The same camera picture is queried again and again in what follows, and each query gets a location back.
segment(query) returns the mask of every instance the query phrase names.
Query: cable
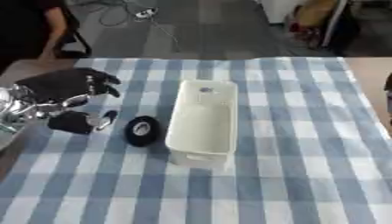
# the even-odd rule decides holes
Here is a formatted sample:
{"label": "cable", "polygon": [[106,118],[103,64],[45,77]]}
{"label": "cable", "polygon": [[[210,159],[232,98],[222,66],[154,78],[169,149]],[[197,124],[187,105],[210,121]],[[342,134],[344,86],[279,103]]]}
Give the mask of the cable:
{"label": "cable", "polygon": [[[76,7],[87,8],[92,5],[98,5],[99,6],[98,8],[89,10],[88,13],[104,10],[99,18],[99,23],[101,25],[108,26],[108,27],[126,23],[131,16],[134,16],[135,13],[132,13],[128,8],[129,4],[134,4],[144,9],[153,8],[153,7],[143,5],[139,3],[137,0],[128,0],[128,1],[127,0],[73,0],[73,6]],[[123,11],[125,12],[124,19],[121,19],[119,22],[116,23],[106,23],[105,20],[107,18],[107,15],[113,10],[118,10],[118,8],[123,9]]]}
{"label": "cable", "polygon": [[150,18],[150,21],[151,21],[151,23],[152,23],[155,27],[157,27],[157,28],[160,29],[162,32],[164,32],[167,36],[169,36],[169,37],[174,41],[175,46],[176,46],[176,48],[177,48],[177,51],[178,51],[178,52],[181,52],[181,49],[179,48],[179,41],[177,40],[177,38],[174,37],[173,34],[170,34],[167,30],[165,30],[164,28],[162,28],[162,27],[159,25],[159,23],[157,23],[157,22],[154,20],[154,17],[151,17],[151,18]]}
{"label": "cable", "polygon": [[[89,10],[88,13],[94,13],[97,11],[102,11],[104,10],[98,19],[99,23],[103,26],[111,27],[111,26],[116,26],[116,25],[121,25],[123,23],[126,23],[130,17],[134,17],[135,22],[145,22],[145,21],[150,21],[155,27],[157,27],[159,30],[164,32],[167,36],[169,36],[175,43],[176,49],[178,52],[181,52],[180,47],[179,47],[179,41],[177,40],[176,37],[174,37],[173,34],[170,34],[167,30],[161,27],[158,22],[155,21],[154,16],[152,15],[151,17],[148,17],[146,19],[138,19],[136,17],[136,13],[133,13],[129,10],[128,6],[130,4],[134,4],[140,8],[143,8],[144,10],[148,9],[153,9],[154,7],[149,7],[146,5],[143,5],[138,2],[138,0],[73,0],[73,6],[79,6],[79,7],[88,7],[91,5],[100,5],[101,7],[98,7],[97,9],[94,10]],[[104,22],[105,18],[107,15],[115,9],[122,8],[123,11],[125,12],[125,18],[120,20],[119,22],[113,23],[113,24],[107,24]]]}

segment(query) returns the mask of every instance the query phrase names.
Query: metal robotic arm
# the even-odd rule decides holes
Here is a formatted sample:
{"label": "metal robotic arm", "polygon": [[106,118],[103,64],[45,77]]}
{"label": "metal robotic arm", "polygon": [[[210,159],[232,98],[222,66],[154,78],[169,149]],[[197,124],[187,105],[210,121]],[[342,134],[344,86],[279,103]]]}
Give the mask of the metal robotic arm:
{"label": "metal robotic arm", "polygon": [[0,87],[0,135],[15,135],[37,120],[46,120],[50,129],[75,134],[103,130],[116,119],[116,111],[97,117],[72,108],[96,95],[119,97],[113,84],[120,84],[115,76],[75,68],[20,80],[11,88]]}

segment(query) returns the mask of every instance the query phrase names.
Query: checkered tablecloth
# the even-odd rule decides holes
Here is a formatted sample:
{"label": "checkered tablecloth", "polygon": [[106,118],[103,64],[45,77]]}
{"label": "checkered tablecloth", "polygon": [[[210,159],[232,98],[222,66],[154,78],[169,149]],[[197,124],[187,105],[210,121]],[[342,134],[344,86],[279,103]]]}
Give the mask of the checkered tablecloth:
{"label": "checkered tablecloth", "polygon": [[[3,223],[392,223],[390,141],[343,59],[84,59],[77,67],[122,80],[120,98],[83,108],[118,109],[119,118],[91,136],[36,127],[0,184]],[[155,116],[165,130],[180,81],[194,79],[238,85],[238,144],[226,171],[171,164],[163,136],[149,148],[123,140],[135,116]]]}

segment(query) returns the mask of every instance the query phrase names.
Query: chair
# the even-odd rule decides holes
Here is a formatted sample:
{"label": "chair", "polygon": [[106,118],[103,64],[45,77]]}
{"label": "chair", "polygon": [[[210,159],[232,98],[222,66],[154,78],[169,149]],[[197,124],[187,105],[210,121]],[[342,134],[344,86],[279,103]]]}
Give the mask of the chair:
{"label": "chair", "polygon": [[[82,59],[91,56],[92,49],[88,42],[78,32],[81,23],[76,16],[69,10],[67,5],[63,3],[61,10],[64,14],[67,24],[67,31],[55,46],[55,55],[59,59]],[[64,46],[70,43],[80,42],[83,46],[83,51],[69,51],[63,50]]]}

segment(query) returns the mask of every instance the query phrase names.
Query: box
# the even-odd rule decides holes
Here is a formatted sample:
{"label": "box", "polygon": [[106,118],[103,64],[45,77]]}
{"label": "box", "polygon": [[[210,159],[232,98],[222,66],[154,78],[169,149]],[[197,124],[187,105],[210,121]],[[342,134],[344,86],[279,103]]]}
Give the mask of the box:
{"label": "box", "polygon": [[165,143],[176,165],[227,168],[237,142],[238,88],[230,81],[180,85]]}

